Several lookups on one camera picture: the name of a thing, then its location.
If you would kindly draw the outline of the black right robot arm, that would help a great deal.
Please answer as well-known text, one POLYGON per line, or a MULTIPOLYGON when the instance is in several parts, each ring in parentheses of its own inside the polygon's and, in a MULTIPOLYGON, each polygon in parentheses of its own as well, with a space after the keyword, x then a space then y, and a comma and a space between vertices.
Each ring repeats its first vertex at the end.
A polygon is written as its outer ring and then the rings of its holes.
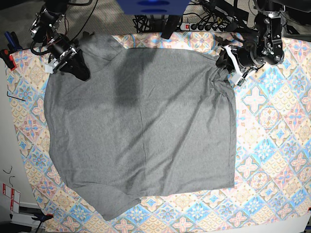
POLYGON ((90 78, 90 71, 85 64, 78 40, 69 39, 66 34, 58 33, 57 29, 70 6, 88 6, 91 3, 92 1, 75 3, 70 0, 47 0, 36 14, 36 19, 30 27, 33 39, 31 52, 37 56, 50 55, 45 64, 47 73, 53 74, 59 70, 70 73, 81 81, 90 78))

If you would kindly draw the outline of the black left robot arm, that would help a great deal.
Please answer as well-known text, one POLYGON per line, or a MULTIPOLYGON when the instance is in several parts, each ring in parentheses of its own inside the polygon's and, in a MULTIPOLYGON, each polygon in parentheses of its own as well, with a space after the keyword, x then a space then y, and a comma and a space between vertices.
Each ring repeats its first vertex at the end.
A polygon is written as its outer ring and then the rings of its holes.
POLYGON ((258 71, 265 63, 278 65, 283 61, 281 13, 285 6, 273 0, 254 0, 258 14, 255 17, 254 40, 244 40, 242 47, 223 46, 216 66, 235 71, 246 77, 251 71, 258 71))

